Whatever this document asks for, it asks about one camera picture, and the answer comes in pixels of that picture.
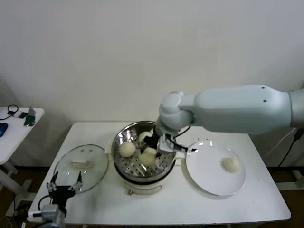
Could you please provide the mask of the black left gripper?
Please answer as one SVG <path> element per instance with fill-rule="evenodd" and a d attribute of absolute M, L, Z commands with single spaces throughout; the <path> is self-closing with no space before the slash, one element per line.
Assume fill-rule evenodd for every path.
<path fill-rule="evenodd" d="M 59 206 L 65 207 L 67 201 L 75 196 L 75 191 L 79 191 L 82 187 L 82 175 L 79 172 L 77 181 L 71 186 L 57 186 L 56 179 L 58 176 L 58 172 L 56 172 L 51 181 L 47 183 L 47 189 L 49 195 L 52 199 L 52 204 L 57 204 Z"/>

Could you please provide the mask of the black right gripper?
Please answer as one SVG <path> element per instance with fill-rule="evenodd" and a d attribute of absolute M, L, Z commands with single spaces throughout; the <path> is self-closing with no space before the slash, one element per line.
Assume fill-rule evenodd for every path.
<path fill-rule="evenodd" d="M 141 153 L 144 153 L 144 150 L 146 149 L 146 146 L 153 148 L 153 149 L 157 149 L 158 146 L 158 142 L 159 142 L 160 136 L 158 134 L 153 134 L 152 136 L 146 136 L 144 138 L 144 143 L 145 145 L 143 145 L 140 149 Z M 162 154 L 157 151 L 155 157 L 158 158 L 160 157 Z"/>

